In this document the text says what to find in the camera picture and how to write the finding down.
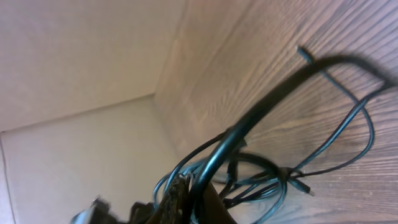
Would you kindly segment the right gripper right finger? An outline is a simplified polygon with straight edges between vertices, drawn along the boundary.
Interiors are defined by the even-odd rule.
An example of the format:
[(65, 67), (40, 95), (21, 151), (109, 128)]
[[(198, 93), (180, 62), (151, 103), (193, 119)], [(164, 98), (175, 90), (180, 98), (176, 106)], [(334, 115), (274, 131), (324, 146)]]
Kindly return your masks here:
[(237, 224), (220, 200), (212, 183), (209, 183), (198, 204), (199, 224)]

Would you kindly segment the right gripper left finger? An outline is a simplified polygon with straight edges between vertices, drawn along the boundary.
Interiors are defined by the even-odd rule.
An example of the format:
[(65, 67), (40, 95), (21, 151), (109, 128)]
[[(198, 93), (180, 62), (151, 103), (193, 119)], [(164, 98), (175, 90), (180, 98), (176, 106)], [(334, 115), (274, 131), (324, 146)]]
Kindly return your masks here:
[(168, 187), (164, 187), (165, 193), (162, 200), (158, 201), (158, 191), (169, 177), (169, 174), (165, 175), (155, 186), (152, 194), (154, 211), (146, 224), (182, 224), (183, 207), (188, 198), (190, 178), (178, 174)]

